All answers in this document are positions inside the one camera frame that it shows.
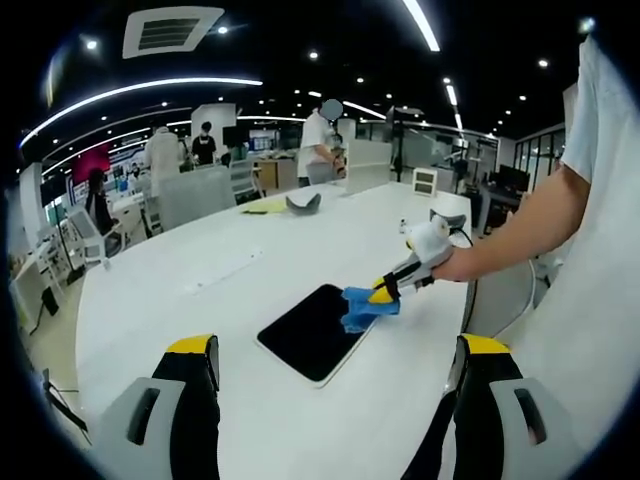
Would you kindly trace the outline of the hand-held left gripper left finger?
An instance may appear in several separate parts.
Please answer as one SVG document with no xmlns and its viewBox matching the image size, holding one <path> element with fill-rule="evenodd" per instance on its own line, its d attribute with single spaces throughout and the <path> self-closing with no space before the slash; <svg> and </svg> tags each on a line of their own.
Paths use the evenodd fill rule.
<svg viewBox="0 0 640 480">
<path fill-rule="evenodd" d="M 108 479 L 218 479 L 219 342 L 176 341 L 105 410 L 94 458 Z"/>
</svg>

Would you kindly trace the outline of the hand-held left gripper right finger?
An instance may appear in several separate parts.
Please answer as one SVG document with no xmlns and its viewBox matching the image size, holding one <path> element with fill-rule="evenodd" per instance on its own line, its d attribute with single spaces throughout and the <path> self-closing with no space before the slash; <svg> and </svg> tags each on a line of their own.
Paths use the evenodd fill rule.
<svg viewBox="0 0 640 480">
<path fill-rule="evenodd" d="M 455 479 L 566 479 L 575 463 L 568 412 L 508 347 L 463 333 L 456 351 Z"/>
</svg>

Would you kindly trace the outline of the person's right hand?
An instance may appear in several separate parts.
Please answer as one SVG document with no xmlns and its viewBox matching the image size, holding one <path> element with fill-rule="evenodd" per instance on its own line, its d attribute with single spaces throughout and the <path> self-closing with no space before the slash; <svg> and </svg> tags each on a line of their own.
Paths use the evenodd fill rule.
<svg viewBox="0 0 640 480">
<path fill-rule="evenodd" d="M 468 282 L 477 279 L 480 274 L 481 261 L 474 247 L 455 247 L 451 256 L 432 272 L 436 280 L 453 282 Z"/>
</svg>

